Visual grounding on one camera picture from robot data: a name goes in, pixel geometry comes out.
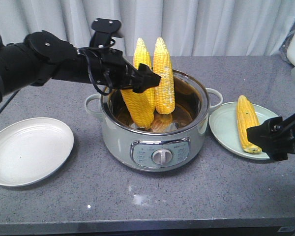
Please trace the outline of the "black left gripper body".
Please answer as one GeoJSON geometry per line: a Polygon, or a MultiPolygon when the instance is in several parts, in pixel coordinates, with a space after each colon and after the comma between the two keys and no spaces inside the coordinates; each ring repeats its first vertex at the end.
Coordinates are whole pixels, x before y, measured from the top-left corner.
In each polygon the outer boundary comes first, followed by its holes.
{"type": "Polygon", "coordinates": [[[112,48],[78,48],[76,82],[92,84],[96,89],[132,89],[137,86],[137,70],[112,48]]]}

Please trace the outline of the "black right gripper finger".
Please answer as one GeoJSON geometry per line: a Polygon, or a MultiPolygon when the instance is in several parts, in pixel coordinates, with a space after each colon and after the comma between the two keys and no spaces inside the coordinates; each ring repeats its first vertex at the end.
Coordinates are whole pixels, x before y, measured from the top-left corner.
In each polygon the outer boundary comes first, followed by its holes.
{"type": "Polygon", "coordinates": [[[284,161],[288,159],[287,153],[284,152],[284,150],[281,150],[275,144],[266,142],[260,145],[260,147],[262,151],[265,152],[270,157],[270,159],[274,161],[284,161]]]}
{"type": "Polygon", "coordinates": [[[282,121],[282,117],[273,117],[267,119],[258,126],[247,128],[248,141],[261,148],[270,146],[270,138],[276,133],[274,127],[282,121]]]}

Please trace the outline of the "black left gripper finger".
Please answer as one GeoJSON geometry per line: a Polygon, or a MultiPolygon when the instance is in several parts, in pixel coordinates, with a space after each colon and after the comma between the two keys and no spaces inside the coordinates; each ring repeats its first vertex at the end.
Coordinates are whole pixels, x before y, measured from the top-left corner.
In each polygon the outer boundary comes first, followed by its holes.
{"type": "Polygon", "coordinates": [[[133,86],[132,91],[135,93],[143,93],[147,89],[158,86],[159,83],[160,83],[160,80],[144,82],[142,85],[133,86]]]}
{"type": "Polygon", "coordinates": [[[138,86],[159,86],[161,80],[158,74],[155,74],[148,65],[143,63],[139,63],[135,77],[138,86]]]}

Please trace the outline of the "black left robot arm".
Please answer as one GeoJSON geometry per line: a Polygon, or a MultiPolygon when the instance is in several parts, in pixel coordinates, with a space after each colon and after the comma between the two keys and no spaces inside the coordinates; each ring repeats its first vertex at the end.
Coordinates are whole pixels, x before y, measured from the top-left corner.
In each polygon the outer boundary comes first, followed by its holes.
{"type": "Polygon", "coordinates": [[[142,93],[156,87],[160,76],[145,64],[138,68],[112,48],[113,33],[96,31],[88,47],[76,48],[45,30],[21,43],[3,45],[0,35],[0,102],[26,86],[43,86],[50,79],[92,84],[102,95],[114,89],[142,93]]]}

